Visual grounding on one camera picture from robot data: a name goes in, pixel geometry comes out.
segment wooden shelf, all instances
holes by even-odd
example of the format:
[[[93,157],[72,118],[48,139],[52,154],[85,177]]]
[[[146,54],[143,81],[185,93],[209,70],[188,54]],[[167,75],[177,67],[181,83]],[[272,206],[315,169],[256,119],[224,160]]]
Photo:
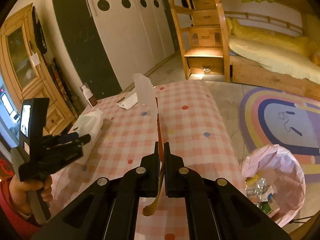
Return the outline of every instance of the wooden shelf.
[[[220,24],[212,24],[212,25],[197,25],[190,26],[190,29],[199,29],[199,28],[220,28]]]
[[[223,57],[221,47],[197,47],[191,48],[185,54],[185,57]]]

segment wooden staircase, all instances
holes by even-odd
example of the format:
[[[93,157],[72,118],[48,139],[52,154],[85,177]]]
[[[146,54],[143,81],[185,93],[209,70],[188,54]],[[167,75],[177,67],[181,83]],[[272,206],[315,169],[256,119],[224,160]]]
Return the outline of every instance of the wooden staircase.
[[[221,0],[187,0],[189,8],[175,5],[174,0],[169,3],[186,79],[191,74],[218,74],[224,75],[225,82],[230,82],[228,31]],[[190,15],[192,26],[180,28],[178,14]],[[187,51],[182,37],[184,32],[188,32],[190,42]]]

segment pink checkered tablecloth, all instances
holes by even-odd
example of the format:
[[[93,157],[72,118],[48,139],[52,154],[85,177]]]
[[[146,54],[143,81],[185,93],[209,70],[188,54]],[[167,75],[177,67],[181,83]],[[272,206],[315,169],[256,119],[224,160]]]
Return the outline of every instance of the pink checkered tablecloth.
[[[181,156],[185,166],[202,177],[212,180],[224,177],[244,191],[230,136],[205,82],[171,83],[156,87],[155,92],[163,142],[170,143],[171,153]],[[52,176],[52,215],[99,177],[122,177],[139,166],[143,156],[153,153],[157,130],[150,123],[148,109],[139,104],[129,110],[119,108],[116,102],[123,96],[102,99],[96,106],[108,120],[104,121],[102,135],[87,164],[73,163]],[[87,107],[84,114],[93,110]],[[143,207],[153,200],[140,199],[135,239],[188,239],[184,199],[167,198],[163,185],[156,213],[144,217]]]

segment red sleeve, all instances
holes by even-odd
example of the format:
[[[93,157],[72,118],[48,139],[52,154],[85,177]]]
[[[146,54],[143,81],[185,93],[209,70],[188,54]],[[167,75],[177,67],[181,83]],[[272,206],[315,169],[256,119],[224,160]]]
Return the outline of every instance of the red sleeve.
[[[33,216],[28,220],[24,220],[12,205],[11,195],[9,192],[9,183],[12,177],[8,177],[0,182],[0,206],[10,221],[11,225],[23,240],[30,240],[33,234],[40,227],[33,225]]]

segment pink trash bag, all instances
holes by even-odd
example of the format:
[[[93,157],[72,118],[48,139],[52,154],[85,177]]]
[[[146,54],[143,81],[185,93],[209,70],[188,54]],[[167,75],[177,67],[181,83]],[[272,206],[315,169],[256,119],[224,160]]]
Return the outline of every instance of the pink trash bag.
[[[260,173],[267,184],[273,182],[276,186],[274,200],[280,210],[271,219],[280,227],[289,223],[302,208],[306,182],[304,173],[296,158],[289,150],[280,145],[266,145],[254,150],[241,165],[244,179]]]

